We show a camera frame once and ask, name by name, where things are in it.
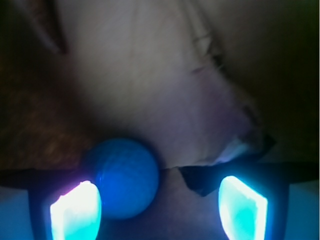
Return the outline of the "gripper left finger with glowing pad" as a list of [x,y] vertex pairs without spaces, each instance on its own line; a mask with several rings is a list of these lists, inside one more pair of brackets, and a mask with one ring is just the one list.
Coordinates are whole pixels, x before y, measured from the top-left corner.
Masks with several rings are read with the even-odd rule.
[[2,240],[94,240],[102,217],[100,192],[83,170],[0,172]]

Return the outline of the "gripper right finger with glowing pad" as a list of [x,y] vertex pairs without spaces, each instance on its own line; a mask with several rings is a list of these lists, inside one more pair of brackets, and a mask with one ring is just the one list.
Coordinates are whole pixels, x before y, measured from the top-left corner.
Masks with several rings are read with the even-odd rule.
[[320,166],[313,162],[185,166],[187,187],[218,194],[218,213],[230,240],[317,240]]

